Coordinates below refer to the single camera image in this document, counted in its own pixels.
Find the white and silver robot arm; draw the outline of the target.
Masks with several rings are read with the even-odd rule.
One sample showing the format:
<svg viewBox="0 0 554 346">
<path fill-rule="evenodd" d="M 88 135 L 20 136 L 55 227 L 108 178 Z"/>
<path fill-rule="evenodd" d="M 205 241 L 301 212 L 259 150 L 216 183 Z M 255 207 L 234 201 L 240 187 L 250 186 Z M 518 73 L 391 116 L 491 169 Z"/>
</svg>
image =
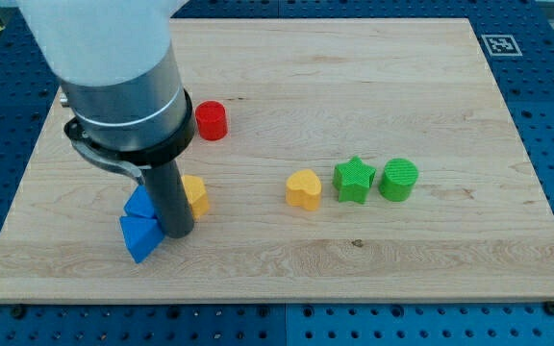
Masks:
<svg viewBox="0 0 554 346">
<path fill-rule="evenodd" d="M 187 0 L 18 0 L 74 113 L 65 131 L 91 164 L 144 185 L 178 179 L 193 129 L 170 17 Z"/>
</svg>

